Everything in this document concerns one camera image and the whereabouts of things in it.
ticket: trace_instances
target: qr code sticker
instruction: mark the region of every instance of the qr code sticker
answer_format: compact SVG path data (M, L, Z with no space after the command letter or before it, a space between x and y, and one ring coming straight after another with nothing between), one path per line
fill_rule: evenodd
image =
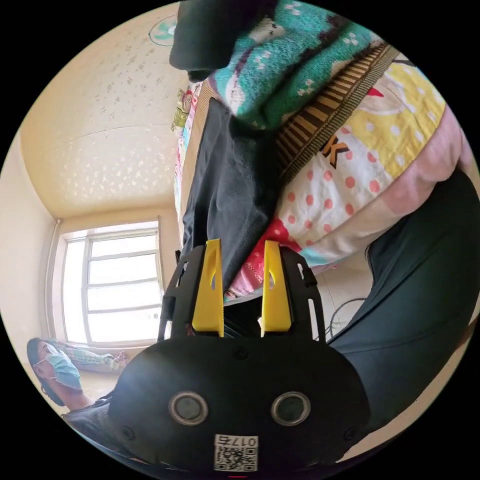
M257 436L215 435L215 467L221 472L256 472Z

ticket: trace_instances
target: ceiling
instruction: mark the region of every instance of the ceiling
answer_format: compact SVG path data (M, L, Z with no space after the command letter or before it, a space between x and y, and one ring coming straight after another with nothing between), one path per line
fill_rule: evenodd
M26 116L25 166L55 218L174 205L171 124L188 86L169 65L177 10L157 8L96 40Z

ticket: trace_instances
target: white window light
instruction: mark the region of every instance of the white window light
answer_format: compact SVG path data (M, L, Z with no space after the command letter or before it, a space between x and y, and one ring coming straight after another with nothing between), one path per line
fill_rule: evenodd
M126 347L157 339L163 298L157 222L71 235L62 277L69 342Z

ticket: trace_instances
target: black hair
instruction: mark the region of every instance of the black hair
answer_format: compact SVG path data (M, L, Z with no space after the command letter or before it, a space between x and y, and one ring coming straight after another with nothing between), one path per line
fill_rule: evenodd
M37 372L34 369L34 365L36 365L39 361L39 342L45 342L46 344L55 347L51 342L42 340L41 338L32 338L26 344L26 355L28 357L28 362L30 363L31 369L33 373L38 378L38 381L41 383L41 391L49 397L53 402L55 402L59 407L64 407L65 404L60 400L59 396L51 389L49 384L43 379L40 378Z

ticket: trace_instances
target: cable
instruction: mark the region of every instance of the cable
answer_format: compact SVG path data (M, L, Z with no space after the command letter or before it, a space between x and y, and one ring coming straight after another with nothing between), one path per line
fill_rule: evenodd
M332 314L331 319L330 319L330 324L328 327L325 329L325 335L328 333L330 335L330 339L334 336L333 333L333 328L334 328L334 318L335 315L347 304L350 304L352 302L364 302L366 298L352 298L351 300L344 301Z

